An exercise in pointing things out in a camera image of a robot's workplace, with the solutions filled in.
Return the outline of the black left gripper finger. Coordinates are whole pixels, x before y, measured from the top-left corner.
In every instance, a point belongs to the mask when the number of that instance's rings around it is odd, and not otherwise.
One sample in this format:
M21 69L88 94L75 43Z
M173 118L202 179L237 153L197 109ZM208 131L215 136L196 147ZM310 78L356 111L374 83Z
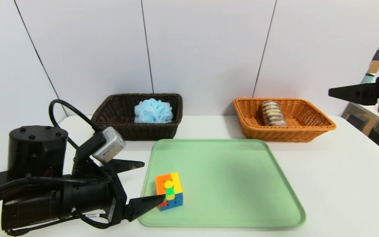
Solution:
M141 215L156 208L164 201L165 195L132 198L124 208L124 219L132 222Z
M143 168L145 166L145 163L142 161L112 159L109 162L107 162L105 166L110 171L113 171L115 174L118 174L125 171L132 171L134 169Z

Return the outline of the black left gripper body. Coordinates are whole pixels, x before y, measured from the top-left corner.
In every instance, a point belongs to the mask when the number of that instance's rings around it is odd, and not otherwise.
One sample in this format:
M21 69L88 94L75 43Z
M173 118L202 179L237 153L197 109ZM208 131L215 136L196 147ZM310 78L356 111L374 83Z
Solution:
M91 226L113 226L127 217L123 214L127 196L115 168L112 166L82 166L75 170L74 178L92 179L96 183L65 184L62 193L62 217L81 219ZM107 223L90 219L85 213L103 210Z

